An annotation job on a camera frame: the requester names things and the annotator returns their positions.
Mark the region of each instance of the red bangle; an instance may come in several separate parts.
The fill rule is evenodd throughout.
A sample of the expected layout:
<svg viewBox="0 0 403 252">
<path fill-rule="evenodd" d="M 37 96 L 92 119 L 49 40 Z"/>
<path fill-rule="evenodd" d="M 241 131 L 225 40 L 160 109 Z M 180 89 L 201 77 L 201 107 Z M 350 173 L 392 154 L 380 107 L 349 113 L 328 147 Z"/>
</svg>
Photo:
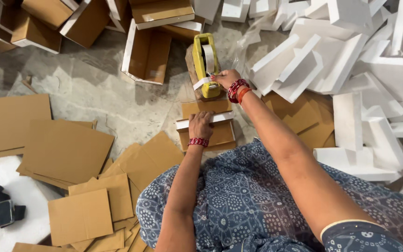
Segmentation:
<svg viewBox="0 0 403 252">
<path fill-rule="evenodd" d="M 231 87 L 228 89 L 228 99 L 232 103 L 239 103 L 237 100 L 237 90 L 240 86 L 245 85 L 246 87 L 250 87 L 250 85 L 244 79 L 238 79 L 234 83 L 232 83 Z"/>
<path fill-rule="evenodd" d="M 203 145 L 206 148 L 209 145 L 209 140 L 204 139 L 204 138 L 195 137 L 195 138 L 189 139 L 188 146 L 190 146 L 192 144 Z"/>
<path fill-rule="evenodd" d="M 246 88 L 242 89 L 242 91 L 240 91 L 239 96 L 237 97 L 237 100 L 239 101 L 239 104 L 240 104 L 240 105 L 242 104 L 243 96 L 244 96 L 248 91 L 251 91 L 251 89 L 250 89 L 249 87 L 246 87 Z"/>
</svg>

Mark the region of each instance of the white tape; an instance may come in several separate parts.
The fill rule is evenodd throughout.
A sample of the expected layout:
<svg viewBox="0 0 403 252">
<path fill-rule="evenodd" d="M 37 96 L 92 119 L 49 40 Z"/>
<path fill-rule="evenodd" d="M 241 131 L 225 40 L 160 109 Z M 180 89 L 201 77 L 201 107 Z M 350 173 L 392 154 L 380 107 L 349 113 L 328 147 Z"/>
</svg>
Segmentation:
<svg viewBox="0 0 403 252">
<path fill-rule="evenodd" d="M 211 45 L 202 45 L 202 47 L 205 52 L 206 72 L 213 73 L 214 72 L 214 51 L 212 50 Z"/>
<path fill-rule="evenodd" d="M 194 84 L 194 90 L 197 90 L 199 87 L 201 87 L 203 84 L 205 83 L 209 83 L 211 82 L 211 78 L 210 77 L 205 77 L 201 80 L 199 80 L 197 83 Z"/>
</svg>

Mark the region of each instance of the person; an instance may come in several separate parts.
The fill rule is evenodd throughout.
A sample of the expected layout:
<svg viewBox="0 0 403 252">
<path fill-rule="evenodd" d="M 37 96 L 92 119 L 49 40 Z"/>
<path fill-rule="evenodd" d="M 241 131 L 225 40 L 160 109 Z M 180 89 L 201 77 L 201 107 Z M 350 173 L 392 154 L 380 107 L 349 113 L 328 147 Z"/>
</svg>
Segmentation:
<svg viewBox="0 0 403 252">
<path fill-rule="evenodd" d="M 191 115 L 182 163 L 138 199 L 147 245 L 156 252 L 403 252 L 403 195 L 317 163 L 237 71 L 212 79 L 241 103 L 260 139 L 201 170 L 200 141 L 212 135 L 214 112 Z"/>
</svg>

